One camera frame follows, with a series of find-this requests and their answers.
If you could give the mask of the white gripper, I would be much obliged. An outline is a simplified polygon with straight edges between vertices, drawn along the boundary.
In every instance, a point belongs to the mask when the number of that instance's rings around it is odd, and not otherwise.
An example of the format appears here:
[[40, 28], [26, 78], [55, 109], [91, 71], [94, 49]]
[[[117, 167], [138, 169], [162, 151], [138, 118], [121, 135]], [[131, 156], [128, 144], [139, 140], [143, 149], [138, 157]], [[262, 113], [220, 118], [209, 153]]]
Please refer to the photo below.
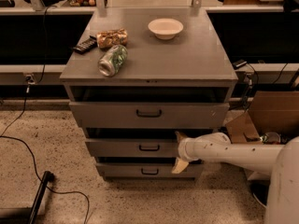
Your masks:
[[188, 167], [188, 161], [194, 161], [194, 156], [192, 155], [194, 142], [185, 133], [175, 131], [175, 135], [178, 141], [178, 157], [176, 157], [171, 173], [178, 175]]

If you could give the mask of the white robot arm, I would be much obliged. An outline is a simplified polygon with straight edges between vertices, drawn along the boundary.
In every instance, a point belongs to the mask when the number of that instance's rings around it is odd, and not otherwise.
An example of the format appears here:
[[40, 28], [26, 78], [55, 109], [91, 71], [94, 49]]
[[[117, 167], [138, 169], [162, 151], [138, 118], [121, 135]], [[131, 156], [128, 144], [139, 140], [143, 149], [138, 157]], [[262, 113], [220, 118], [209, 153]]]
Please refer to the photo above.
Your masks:
[[224, 133], [177, 132], [174, 174], [192, 161], [220, 161], [270, 176], [264, 224], [299, 224], [299, 138], [285, 145], [233, 144]]

